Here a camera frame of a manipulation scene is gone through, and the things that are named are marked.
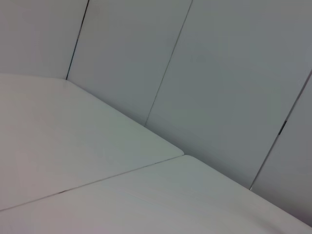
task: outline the gray partition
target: gray partition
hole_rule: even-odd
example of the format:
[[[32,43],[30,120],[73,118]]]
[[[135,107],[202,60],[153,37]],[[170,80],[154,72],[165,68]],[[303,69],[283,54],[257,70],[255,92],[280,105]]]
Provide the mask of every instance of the gray partition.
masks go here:
[[[303,91],[252,191],[312,226],[312,80]]]
[[[90,0],[68,79],[144,124],[191,0]]]
[[[66,78],[87,0],[1,0],[0,73]]]
[[[311,70],[311,9],[195,0],[147,128],[249,187]]]

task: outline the white surface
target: white surface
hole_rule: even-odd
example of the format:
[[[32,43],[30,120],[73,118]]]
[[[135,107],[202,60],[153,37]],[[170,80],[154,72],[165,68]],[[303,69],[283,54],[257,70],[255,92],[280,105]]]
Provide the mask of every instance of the white surface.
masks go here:
[[[1,0],[0,73],[66,78],[87,0]]]
[[[310,9],[195,0],[147,128],[249,187],[312,68]]]
[[[68,79],[144,124],[191,0],[90,0]]]
[[[6,234],[310,234],[204,163],[182,156],[0,213]]]
[[[0,75],[0,210],[183,155],[69,81]]]
[[[279,136],[252,191],[312,226],[312,80]]]

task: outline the white wall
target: white wall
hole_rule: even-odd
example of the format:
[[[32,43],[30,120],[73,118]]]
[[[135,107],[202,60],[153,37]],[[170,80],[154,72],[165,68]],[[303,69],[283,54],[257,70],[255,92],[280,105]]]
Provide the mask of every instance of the white wall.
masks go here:
[[[1,0],[0,73],[66,78],[87,0]]]
[[[312,226],[312,80],[303,91],[252,191]]]
[[[90,0],[68,79],[144,124],[191,0]]]
[[[249,187],[311,70],[311,9],[194,0],[147,128]]]

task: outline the white table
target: white table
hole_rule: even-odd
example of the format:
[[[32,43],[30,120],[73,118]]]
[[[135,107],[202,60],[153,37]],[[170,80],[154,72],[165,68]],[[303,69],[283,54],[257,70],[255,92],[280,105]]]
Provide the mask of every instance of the white table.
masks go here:
[[[0,75],[0,210],[180,155],[66,80]]]
[[[311,234],[190,156],[0,212],[6,234]]]

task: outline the table surface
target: table surface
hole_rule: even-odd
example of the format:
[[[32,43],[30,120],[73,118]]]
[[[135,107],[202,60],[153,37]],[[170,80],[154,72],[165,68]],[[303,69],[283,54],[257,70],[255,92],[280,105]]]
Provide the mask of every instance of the table surface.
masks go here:
[[[183,152],[69,81],[0,75],[0,210]]]
[[[310,234],[206,164],[180,156],[0,212],[6,234]]]

